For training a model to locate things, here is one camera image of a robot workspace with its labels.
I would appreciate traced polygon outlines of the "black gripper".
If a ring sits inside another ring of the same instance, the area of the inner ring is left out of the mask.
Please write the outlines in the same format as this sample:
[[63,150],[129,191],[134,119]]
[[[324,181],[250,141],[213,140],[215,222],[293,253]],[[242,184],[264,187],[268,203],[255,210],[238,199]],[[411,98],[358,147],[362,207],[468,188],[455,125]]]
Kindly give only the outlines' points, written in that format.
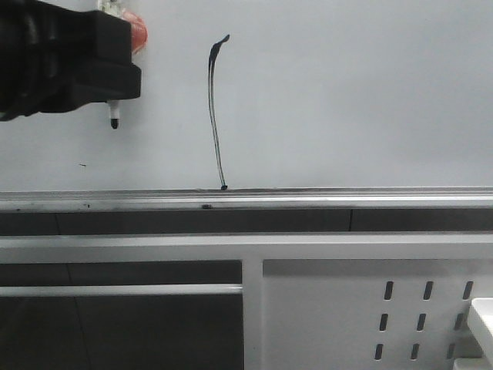
[[2,1],[1,120],[139,98],[142,72],[132,54],[120,1],[85,12]]

